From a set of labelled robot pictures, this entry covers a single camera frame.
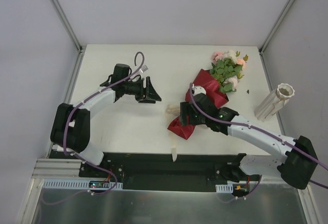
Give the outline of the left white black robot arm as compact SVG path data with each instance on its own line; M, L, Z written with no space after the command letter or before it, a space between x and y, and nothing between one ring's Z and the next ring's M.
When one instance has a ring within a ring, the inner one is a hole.
M50 134L51 142L90 162L90 170L96 177L104 177L109 166L103 161L104 153L90 142L93 116L124 95L133 95L138 103L154 104L161 101L150 77L137 75L138 80L133 81L130 75L130 66L116 64L113 74L100 84L91 97L75 105L62 103L57 108Z

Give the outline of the artificial flower bouquet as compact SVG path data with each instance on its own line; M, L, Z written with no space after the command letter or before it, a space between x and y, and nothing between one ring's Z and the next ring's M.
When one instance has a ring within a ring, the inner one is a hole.
M211 57L212 69L209 74L218 82L219 91L226 94L237 91L240 80L244 77L243 71L249 56L241 56L240 51L228 50L214 52Z

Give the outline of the red wrapping paper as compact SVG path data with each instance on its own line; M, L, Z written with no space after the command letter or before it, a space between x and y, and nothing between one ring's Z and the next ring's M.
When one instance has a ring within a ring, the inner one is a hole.
M204 113L212 117L217 115L217 109L229 101L227 95L219 91L219 83L209 74L208 70L201 69L195 77L193 84L205 90L205 94L194 94L194 101ZM186 93L185 101L180 103L179 108L180 114L171 121L168 130L183 139L188 139L197 125L211 123L207 117L194 107L189 92Z

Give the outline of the cream ribbon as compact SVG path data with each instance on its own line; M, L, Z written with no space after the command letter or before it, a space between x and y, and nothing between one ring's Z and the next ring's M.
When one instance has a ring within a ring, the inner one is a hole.
M165 114L179 116L180 115L180 105L167 105Z

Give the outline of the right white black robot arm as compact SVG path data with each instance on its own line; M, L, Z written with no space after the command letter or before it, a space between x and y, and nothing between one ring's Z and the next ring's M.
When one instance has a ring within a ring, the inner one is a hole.
M293 138L257 127L228 107L217 108L203 93L180 103L179 121L183 127L205 125L214 132L264 150L278 163L273 172L296 189L307 187L318 165L318 157L307 137Z

